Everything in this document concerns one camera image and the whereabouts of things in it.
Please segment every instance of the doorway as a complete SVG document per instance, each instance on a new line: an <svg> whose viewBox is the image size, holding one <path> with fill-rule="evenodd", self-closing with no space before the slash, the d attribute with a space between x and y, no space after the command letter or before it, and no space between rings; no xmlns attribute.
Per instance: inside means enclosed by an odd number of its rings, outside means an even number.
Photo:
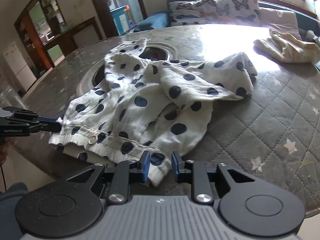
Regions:
<svg viewBox="0 0 320 240"><path fill-rule="evenodd" d="M119 35L130 32L143 20L138 0L107 0Z"/></svg>

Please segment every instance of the gray quilted tablecloth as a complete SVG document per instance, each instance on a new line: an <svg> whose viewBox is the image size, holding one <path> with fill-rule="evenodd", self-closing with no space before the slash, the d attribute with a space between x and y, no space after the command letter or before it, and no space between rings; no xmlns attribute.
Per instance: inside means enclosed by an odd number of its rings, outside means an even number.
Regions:
<svg viewBox="0 0 320 240"><path fill-rule="evenodd" d="M132 33L92 44L68 55L32 92L30 109L48 118L61 116L77 97L84 74L122 41L143 37L176 47L179 59L220 60L244 51L258 70L252 97L219 101L208 131L184 157L215 166L227 163L296 194L307 216L320 213L320 75L312 64L281 64L253 47L268 29L236 25L192 25ZM87 163L48 147L48 133L15 139L17 149L53 177ZM170 173L155 194L188 194Z"/></svg>
<svg viewBox="0 0 320 240"><path fill-rule="evenodd" d="M206 166L228 163L297 195L307 216L320 202L320 75L311 64L285 65L260 72L252 97L218 102L208 132L184 159ZM186 193L188 186L162 185L166 194Z"/></svg>

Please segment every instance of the white refrigerator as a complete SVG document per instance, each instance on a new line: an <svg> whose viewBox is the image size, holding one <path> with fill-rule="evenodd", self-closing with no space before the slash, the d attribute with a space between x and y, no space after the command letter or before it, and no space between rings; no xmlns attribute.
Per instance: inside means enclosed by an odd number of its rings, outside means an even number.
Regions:
<svg viewBox="0 0 320 240"><path fill-rule="evenodd" d="M19 80L22 90L27 92L36 81L36 77L24 60L17 44L15 42L12 43L11 46L3 52L3 56Z"/></svg>

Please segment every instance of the person's leg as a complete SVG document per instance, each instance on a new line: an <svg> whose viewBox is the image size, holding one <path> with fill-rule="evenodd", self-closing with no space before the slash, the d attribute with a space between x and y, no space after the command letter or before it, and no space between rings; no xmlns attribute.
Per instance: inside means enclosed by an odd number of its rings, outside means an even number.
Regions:
<svg viewBox="0 0 320 240"><path fill-rule="evenodd" d="M18 240L22 237L14 210L20 198L27 193L27 186L21 182L13 184L4 193L0 192L0 239Z"/></svg>

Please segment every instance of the butterfly pattern cushion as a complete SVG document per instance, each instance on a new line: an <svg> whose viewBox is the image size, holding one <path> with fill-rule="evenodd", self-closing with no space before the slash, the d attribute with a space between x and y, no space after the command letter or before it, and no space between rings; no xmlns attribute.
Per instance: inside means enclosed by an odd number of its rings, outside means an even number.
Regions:
<svg viewBox="0 0 320 240"><path fill-rule="evenodd" d="M237 24L261 26L257 0L198 0L170 2L171 26Z"/></svg>

